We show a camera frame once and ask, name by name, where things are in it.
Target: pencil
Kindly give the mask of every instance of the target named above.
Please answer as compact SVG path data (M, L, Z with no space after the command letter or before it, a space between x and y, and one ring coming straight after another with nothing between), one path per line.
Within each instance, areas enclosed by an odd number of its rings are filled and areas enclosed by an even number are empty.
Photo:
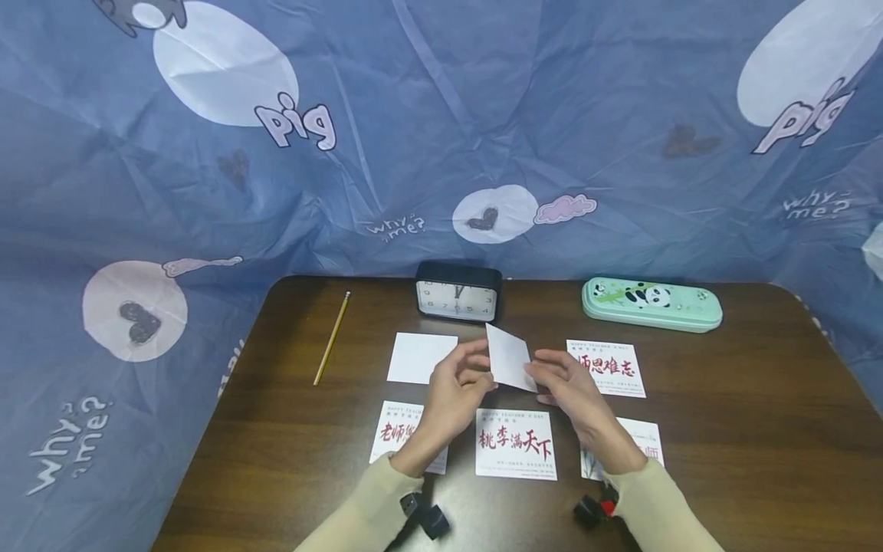
M334 346L334 340L337 339L337 331L340 329L340 321L343 320L343 313L346 312L346 306L350 302L350 293L347 291L343 296L343 304L340 305L340 312L337 313L337 321L334 323L334 329L331 330L331 337L328 339L328 346L325 347L325 354L322 355L322 362L319 364L319 371L316 372L316 379L313 380L313 387L319 385L322 379L322 372L325 371L325 365L328 364L328 356L331 354L331 347Z

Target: black clock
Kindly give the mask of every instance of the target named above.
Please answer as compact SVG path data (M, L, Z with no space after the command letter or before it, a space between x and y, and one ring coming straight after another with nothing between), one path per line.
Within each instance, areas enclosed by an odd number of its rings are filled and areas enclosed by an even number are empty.
M502 274L493 268L441 261L423 261L417 267L417 308L426 316L492 322L501 291Z

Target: red clip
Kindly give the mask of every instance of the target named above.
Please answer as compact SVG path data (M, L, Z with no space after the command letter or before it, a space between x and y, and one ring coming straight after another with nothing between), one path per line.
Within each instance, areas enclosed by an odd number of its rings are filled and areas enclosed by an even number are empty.
M607 514L608 518L613 517L613 510L616 509L616 504L611 500L601 501L601 508L604 509L604 513Z

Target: clock face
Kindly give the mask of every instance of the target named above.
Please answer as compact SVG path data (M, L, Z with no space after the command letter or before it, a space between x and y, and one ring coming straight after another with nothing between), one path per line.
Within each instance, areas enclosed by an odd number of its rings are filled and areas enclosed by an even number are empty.
M417 295L423 314L482 322L496 314L496 290L488 288L418 281Z

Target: paper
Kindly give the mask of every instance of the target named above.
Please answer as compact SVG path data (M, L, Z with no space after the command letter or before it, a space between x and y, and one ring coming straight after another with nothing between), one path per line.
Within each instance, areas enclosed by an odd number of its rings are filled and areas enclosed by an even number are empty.
M623 424L625 430L635 440L635 444L648 458L655 458L659 460L660 464L665 465L665 461L662 459L662 440L660 439L659 426L649 421L629 420L627 418L617 418L617 420ZM601 477L603 467L595 459L595 456L591 452L582 450L580 457L583 479L601 481L603 479Z
M423 406L421 405L383 401L381 420L377 423L377 433L374 434L374 446L371 447L371 458L368 462L372 463L387 452L401 449L417 429L422 415ZM445 447L445 450L433 460L426 471L444 475L447 466L448 448Z
M524 340L490 324L485 326L494 381L536 393L537 383L525 372L525 364L531 361L531 355L527 352Z
M558 480L548 412L479 408L475 439L476 475Z
M567 352L589 371L604 395L647 397L634 345L568 339Z
M397 333L387 381L428 384L435 365L456 346L457 336Z

